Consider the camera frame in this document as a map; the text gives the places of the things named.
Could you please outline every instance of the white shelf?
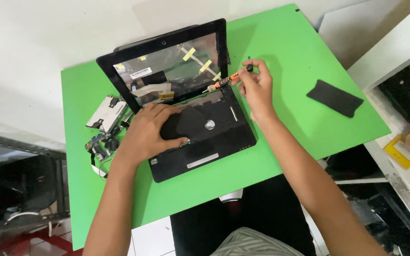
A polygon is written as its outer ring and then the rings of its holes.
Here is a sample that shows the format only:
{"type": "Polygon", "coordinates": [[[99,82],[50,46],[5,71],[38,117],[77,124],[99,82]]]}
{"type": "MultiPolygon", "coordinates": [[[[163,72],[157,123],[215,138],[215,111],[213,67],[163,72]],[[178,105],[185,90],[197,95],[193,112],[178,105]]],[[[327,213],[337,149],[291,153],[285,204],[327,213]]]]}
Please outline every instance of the white shelf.
{"type": "Polygon", "coordinates": [[[383,151],[383,148],[393,138],[406,128],[409,128],[410,125],[401,114],[393,108],[378,88],[365,92],[365,95],[381,118],[389,126],[392,133],[367,142],[364,145],[410,211],[410,167],[408,169],[402,168],[383,151]]]}

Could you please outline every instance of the screwdriver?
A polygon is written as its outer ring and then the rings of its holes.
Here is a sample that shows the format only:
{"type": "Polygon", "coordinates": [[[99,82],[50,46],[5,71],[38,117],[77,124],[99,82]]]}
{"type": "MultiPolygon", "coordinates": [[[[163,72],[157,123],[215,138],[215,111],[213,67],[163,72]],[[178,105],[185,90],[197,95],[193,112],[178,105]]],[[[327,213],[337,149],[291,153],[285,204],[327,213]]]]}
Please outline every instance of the screwdriver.
{"type": "MultiPolygon", "coordinates": [[[[248,72],[252,72],[254,70],[254,66],[252,64],[248,64],[248,66],[246,67],[246,70],[248,72]]],[[[238,75],[238,72],[236,72],[235,74],[231,75],[230,77],[226,77],[224,79],[221,79],[221,80],[217,81],[215,84],[212,84],[212,85],[208,86],[208,88],[205,91],[203,91],[202,93],[207,92],[207,91],[214,91],[217,88],[223,87],[223,86],[227,85],[230,81],[232,81],[236,78],[239,78],[239,77],[240,76],[238,75]]]]}

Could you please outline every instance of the white wall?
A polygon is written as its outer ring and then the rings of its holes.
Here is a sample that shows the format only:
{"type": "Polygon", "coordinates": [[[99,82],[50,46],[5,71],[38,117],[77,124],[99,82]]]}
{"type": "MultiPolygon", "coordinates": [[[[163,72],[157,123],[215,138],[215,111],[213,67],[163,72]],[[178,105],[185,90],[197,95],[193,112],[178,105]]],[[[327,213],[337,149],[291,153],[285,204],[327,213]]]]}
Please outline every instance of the white wall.
{"type": "MultiPolygon", "coordinates": [[[[325,13],[366,0],[297,0],[317,29],[325,13]]],[[[64,149],[60,70],[116,46],[292,0],[0,0],[0,135],[64,149]]]]}

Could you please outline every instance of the laptop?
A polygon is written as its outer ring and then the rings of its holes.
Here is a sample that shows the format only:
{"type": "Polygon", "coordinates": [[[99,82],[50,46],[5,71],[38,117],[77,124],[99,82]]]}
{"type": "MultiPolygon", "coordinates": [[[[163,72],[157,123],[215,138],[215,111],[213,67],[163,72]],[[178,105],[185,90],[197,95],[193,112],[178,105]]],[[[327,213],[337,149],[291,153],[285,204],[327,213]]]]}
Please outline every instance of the laptop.
{"type": "Polygon", "coordinates": [[[160,135],[190,140],[149,159],[155,182],[256,144],[230,85],[207,90],[228,77],[225,24],[219,19],[189,26],[119,47],[96,60],[134,113],[150,102],[181,109],[165,122],[160,135]]]}

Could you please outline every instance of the green tabletop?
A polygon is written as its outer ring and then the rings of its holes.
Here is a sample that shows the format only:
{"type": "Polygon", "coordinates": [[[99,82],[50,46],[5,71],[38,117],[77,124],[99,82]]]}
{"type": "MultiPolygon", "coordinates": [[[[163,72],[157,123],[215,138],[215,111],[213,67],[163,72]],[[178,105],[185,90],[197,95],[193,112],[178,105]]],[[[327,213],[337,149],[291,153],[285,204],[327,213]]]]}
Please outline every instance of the green tabletop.
{"type": "MultiPolygon", "coordinates": [[[[265,60],[273,75],[273,105],[279,118],[317,160],[390,133],[303,13],[296,9],[295,4],[290,4],[228,22],[227,43],[232,61],[229,73],[236,72],[248,56],[265,60]],[[347,118],[306,97],[317,79],[365,102],[353,118],[347,118]]],[[[85,123],[106,95],[119,94],[95,61],[63,70],[61,81],[72,238],[74,249],[78,249],[85,244],[105,185],[93,172],[90,154],[84,148],[98,131],[85,128],[85,123]]],[[[248,118],[246,100],[234,89],[257,144],[162,183],[153,181],[145,161],[135,181],[133,228],[282,173],[265,137],[248,118]]]]}

